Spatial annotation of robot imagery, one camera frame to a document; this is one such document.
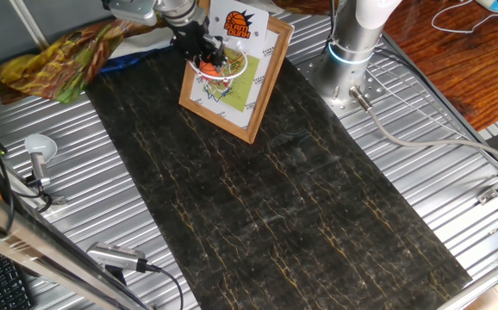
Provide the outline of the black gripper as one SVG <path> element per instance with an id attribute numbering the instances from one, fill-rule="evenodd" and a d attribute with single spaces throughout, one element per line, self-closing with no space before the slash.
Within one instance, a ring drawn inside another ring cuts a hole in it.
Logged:
<path id="1" fill-rule="evenodd" d="M 171 26 L 174 38 L 172 45 L 197 69 L 201 57 L 212 57 L 214 67 L 227 64 L 225 44 L 220 36 L 209 33 L 209 19 L 204 16 L 200 21 L 188 22 L 183 26 Z"/>

